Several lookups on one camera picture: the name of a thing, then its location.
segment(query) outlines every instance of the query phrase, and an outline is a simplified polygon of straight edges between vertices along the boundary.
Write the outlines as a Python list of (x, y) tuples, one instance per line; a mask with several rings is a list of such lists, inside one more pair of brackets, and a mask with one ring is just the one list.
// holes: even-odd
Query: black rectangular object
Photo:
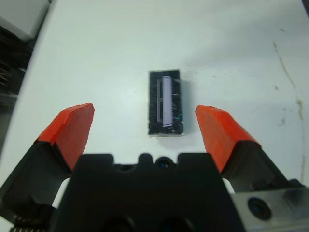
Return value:
[(150, 136), (183, 133), (179, 70), (151, 71), (149, 80)]

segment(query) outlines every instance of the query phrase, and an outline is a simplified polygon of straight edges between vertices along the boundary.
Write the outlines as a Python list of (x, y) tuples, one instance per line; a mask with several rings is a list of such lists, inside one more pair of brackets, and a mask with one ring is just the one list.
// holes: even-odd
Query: screw hole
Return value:
[(251, 213), (261, 220), (271, 218), (271, 210), (268, 205), (261, 199), (253, 197), (248, 200), (248, 207)]

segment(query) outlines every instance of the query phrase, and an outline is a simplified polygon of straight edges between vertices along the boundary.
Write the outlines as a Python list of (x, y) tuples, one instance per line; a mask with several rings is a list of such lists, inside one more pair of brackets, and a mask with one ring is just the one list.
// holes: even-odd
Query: red rubber pad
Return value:
[(212, 106), (199, 105), (195, 113), (205, 149), (211, 154), (220, 172), (228, 162), (238, 141), (256, 142), (226, 111)]
[(91, 103), (61, 111), (37, 141), (57, 144), (65, 162), (73, 170), (77, 159), (85, 150), (94, 111)]

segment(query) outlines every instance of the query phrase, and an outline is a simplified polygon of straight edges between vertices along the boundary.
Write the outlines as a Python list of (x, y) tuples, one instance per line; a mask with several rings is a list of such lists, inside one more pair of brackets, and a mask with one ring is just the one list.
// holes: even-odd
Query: white table surface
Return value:
[[(148, 72), (166, 69), (181, 70), (185, 136), (149, 138)], [(212, 105), (287, 178), (309, 185), (308, 74), (300, 0), (55, 1), (14, 110), (0, 185), (59, 111), (86, 102), (96, 111), (85, 153), (135, 163), (143, 152), (174, 161), (204, 152), (194, 111)]]

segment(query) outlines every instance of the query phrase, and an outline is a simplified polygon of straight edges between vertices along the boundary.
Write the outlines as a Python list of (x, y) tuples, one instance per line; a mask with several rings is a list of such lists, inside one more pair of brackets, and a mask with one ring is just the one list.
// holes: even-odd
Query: small black box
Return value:
[(149, 136), (183, 134), (179, 70), (150, 71)]

